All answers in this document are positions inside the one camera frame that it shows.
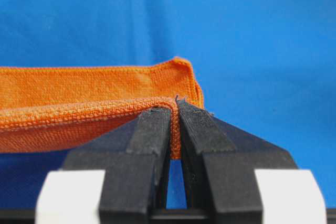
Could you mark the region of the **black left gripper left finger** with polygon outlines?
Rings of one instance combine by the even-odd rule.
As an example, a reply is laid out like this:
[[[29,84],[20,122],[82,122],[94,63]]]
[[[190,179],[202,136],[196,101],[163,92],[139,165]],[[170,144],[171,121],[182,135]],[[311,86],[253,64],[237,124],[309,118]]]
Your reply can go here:
[[[105,170],[101,223],[148,223],[165,208],[171,111],[150,108],[134,120],[70,151],[64,170]]]

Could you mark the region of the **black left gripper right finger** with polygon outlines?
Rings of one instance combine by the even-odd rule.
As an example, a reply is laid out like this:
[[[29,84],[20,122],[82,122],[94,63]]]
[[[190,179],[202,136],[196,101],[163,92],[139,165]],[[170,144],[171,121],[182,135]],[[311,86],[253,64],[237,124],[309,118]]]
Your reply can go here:
[[[178,103],[187,206],[206,210],[213,223],[261,223],[255,169],[295,169],[285,149]]]

